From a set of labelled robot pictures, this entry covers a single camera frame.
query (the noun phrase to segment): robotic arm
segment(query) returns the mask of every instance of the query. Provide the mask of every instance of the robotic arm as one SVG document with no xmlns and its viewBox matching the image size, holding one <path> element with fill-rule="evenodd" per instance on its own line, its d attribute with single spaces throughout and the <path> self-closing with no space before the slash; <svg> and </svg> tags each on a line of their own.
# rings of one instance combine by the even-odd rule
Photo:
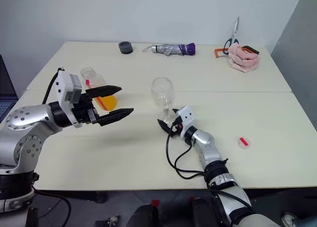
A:
<svg viewBox="0 0 317 227">
<path fill-rule="evenodd" d="M 118 109 L 99 116 L 92 98 L 113 95 L 121 88 L 103 86 L 81 94 L 78 76 L 62 70 L 58 72 L 55 89 L 57 102 L 19 108 L 4 121 L 4 127 L 0 131 L 0 226 L 3 226 L 3 222 L 5 226 L 6 216 L 11 218 L 10 221 L 24 219 L 21 223 L 25 226 L 28 213 L 23 210 L 28 210 L 32 203 L 32 186 L 39 179 L 34 169 L 49 136 L 68 126 L 80 128 L 82 123 L 98 123 L 100 126 L 110 124 L 133 111 Z"/>
<path fill-rule="evenodd" d="M 227 160 L 223 160 L 214 143 L 214 137 L 195 125 L 194 113 L 189 106 L 176 111 L 178 116 L 174 122 L 176 131 L 188 145 L 193 145 L 199 154 L 204 169 L 204 179 L 208 189 L 212 192 L 212 203 L 220 227 L 279 227 L 267 217 L 254 214 L 251 202 L 245 191 L 239 186 L 235 177 L 226 167 Z M 160 126 L 166 128 L 162 121 Z"/>
</svg>

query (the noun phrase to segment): pink towel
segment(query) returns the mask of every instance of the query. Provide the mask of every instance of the pink towel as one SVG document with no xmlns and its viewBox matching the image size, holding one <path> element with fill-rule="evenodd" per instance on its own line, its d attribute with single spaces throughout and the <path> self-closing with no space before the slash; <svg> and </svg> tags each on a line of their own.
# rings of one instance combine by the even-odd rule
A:
<svg viewBox="0 0 317 227">
<path fill-rule="evenodd" d="M 260 56 L 258 54 L 252 54 L 241 49 L 241 45 L 234 43 L 228 49 L 229 52 L 229 65 L 230 67 L 249 72 L 256 69 L 260 63 Z"/>
</svg>

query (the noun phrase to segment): glass base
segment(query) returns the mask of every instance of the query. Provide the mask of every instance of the glass base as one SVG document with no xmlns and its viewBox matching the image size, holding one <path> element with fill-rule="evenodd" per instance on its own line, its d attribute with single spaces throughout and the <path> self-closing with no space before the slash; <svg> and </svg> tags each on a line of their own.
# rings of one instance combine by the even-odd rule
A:
<svg viewBox="0 0 317 227">
<path fill-rule="evenodd" d="M 170 128 L 173 122 L 175 121 L 176 117 L 177 116 L 175 112 L 172 110 L 164 110 L 158 115 L 158 119 L 163 120 L 167 124 L 167 126 Z"/>
</svg>

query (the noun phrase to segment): scissors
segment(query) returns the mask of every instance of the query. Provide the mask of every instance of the scissors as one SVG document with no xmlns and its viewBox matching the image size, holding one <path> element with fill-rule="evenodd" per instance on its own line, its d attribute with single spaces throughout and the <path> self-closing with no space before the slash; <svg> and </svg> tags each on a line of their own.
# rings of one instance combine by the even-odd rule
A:
<svg viewBox="0 0 317 227">
<path fill-rule="evenodd" d="M 239 43 L 239 41 L 235 38 L 235 37 L 236 37 L 236 34 L 237 34 L 237 32 L 238 32 L 238 27 L 239 27 L 239 17 L 238 17 L 238 19 L 237 19 L 237 21 L 236 21 L 236 23 L 235 23 L 235 25 L 234 25 L 231 38 L 229 38 L 229 39 L 227 40 L 227 42 L 224 44 L 224 46 L 223 46 L 223 50 L 222 50 L 222 51 L 223 51 L 223 53 L 224 53 L 225 55 L 229 54 L 229 53 L 228 53 L 228 48 L 226 48 L 228 42 L 229 42 L 229 46 L 228 46 L 228 47 L 231 46 L 232 42 L 233 42 L 233 43 Z"/>
</svg>

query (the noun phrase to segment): white table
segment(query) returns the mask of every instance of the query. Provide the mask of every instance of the white table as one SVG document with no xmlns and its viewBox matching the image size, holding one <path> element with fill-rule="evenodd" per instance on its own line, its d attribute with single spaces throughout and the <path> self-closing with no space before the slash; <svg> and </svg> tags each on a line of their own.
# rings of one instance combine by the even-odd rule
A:
<svg viewBox="0 0 317 227">
<path fill-rule="evenodd" d="M 290 92 L 265 47 L 260 51 L 258 69 L 242 73 L 227 63 L 226 57 L 215 58 L 214 49 L 221 46 L 197 46 L 195 56 L 165 56 L 142 52 L 150 44 L 133 43 L 133 53 L 123 55 L 118 43 L 67 42 L 27 87 L 44 90 L 63 66 L 69 73 L 80 75 L 84 67 L 92 67 L 110 85 L 124 92 L 147 93 L 158 76 L 171 79 L 176 91 L 200 92 Z"/>
<path fill-rule="evenodd" d="M 39 104 L 44 91 L 26 91 L 14 108 Z M 125 190 L 205 188 L 201 177 L 181 179 L 168 165 L 159 110 L 149 93 L 117 95 L 118 108 L 134 112 L 104 127 L 68 127 L 44 143 L 36 168 L 38 189 Z M 49 102 L 55 100 L 54 92 Z M 175 108 L 192 104 L 196 127 L 210 132 L 243 188 L 317 186 L 317 133 L 292 93 L 176 92 Z M 250 140 L 247 150 L 237 142 Z M 170 142 L 174 158 L 187 146 Z M 201 169 L 196 151 L 180 168 Z"/>
</svg>

